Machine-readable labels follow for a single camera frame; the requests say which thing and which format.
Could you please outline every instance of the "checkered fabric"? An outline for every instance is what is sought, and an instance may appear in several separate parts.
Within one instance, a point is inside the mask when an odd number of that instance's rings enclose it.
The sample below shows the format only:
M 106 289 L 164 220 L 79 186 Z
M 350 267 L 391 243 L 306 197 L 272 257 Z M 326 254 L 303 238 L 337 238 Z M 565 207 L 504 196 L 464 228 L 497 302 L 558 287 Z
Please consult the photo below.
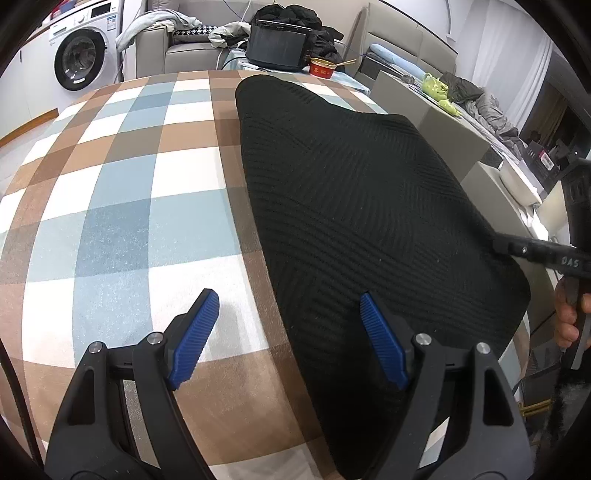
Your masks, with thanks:
M 216 477 L 339 478 L 249 206 L 235 89 L 253 74 L 262 73 L 175 73 L 99 89 L 66 108 L 18 169 L 0 203 L 0 336 L 43 451 L 88 344 L 136 343 L 213 288 L 219 319 L 176 398 Z M 385 113 L 329 80 L 274 75 L 344 108 Z M 154 461 L 129 401 L 139 450 Z M 0 403 L 25 445 L 3 374 Z
M 199 25 L 189 30 L 175 30 L 173 36 L 177 35 L 209 35 L 217 27 L 215 25 Z

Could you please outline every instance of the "hand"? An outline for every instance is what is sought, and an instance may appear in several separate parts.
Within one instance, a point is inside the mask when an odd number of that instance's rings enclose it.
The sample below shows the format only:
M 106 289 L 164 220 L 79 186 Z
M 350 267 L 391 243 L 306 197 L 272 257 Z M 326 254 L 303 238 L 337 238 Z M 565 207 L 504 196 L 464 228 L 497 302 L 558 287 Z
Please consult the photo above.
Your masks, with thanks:
M 562 278 L 556 285 L 554 296 L 556 307 L 556 321 L 554 323 L 554 340 L 560 347 L 568 348 L 579 338 L 579 330 L 574 326 L 577 321 L 577 312 L 574 307 L 566 303 L 566 290 Z M 591 313 L 591 294 L 586 293 L 581 298 L 581 308 L 585 313 Z M 591 338 L 587 340 L 587 348 L 591 346 Z

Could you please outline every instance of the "curtain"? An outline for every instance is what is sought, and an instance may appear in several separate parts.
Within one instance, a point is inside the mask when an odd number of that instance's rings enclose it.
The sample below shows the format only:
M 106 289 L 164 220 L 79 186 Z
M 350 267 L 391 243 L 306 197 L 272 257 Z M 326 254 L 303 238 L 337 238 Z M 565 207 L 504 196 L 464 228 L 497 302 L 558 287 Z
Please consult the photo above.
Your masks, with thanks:
M 489 0 L 474 0 L 456 41 L 456 75 L 472 81 Z
M 488 88 L 499 100 L 507 118 L 521 129 L 548 70 L 552 41 L 529 15 L 499 0 L 488 1 L 484 16 L 482 34 L 476 32 L 465 40 L 479 45 L 474 67 L 464 62 L 467 68 L 461 73 L 472 83 Z M 482 19 L 473 18 L 472 21 L 481 22 Z M 459 63 L 463 61 L 460 58 L 463 50 L 469 48 L 459 47 Z
M 531 114 L 519 135 L 521 139 L 527 140 L 530 133 L 536 130 L 542 136 L 540 144 L 548 145 L 568 105 L 567 99 L 558 90 L 548 82 L 544 82 Z

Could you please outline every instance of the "houndstooth pillow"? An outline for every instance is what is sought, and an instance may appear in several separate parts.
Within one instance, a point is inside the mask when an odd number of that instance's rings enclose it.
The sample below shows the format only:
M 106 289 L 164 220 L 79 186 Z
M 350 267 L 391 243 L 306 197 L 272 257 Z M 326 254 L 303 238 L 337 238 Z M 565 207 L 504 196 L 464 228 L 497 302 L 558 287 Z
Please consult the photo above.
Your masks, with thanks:
M 217 27 L 214 25 L 199 25 L 191 30 L 177 30 L 173 33 L 174 43 L 196 43 L 209 41 L 209 34 Z

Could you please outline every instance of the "pillow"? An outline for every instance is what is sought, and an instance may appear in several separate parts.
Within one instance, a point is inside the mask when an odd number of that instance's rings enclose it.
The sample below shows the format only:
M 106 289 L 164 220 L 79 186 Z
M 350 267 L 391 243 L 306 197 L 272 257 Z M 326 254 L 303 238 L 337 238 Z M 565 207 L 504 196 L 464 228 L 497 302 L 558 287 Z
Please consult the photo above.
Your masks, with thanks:
M 207 42 L 209 34 L 216 28 L 214 25 L 199 25 L 190 30 L 177 30 L 173 33 L 173 43 Z
M 169 10 L 178 11 L 181 0 L 148 0 L 148 10 L 161 10 L 168 8 Z
M 394 52 L 389 51 L 387 48 L 384 48 L 380 44 L 372 43 L 369 46 L 369 49 L 382 57 L 384 60 L 394 63 L 395 65 L 399 66 L 400 68 L 406 70 L 411 75 L 415 76 L 419 80 L 422 80 L 425 76 L 425 71 L 416 66 L 414 63 L 408 60 L 404 60 L 404 58 L 396 55 Z

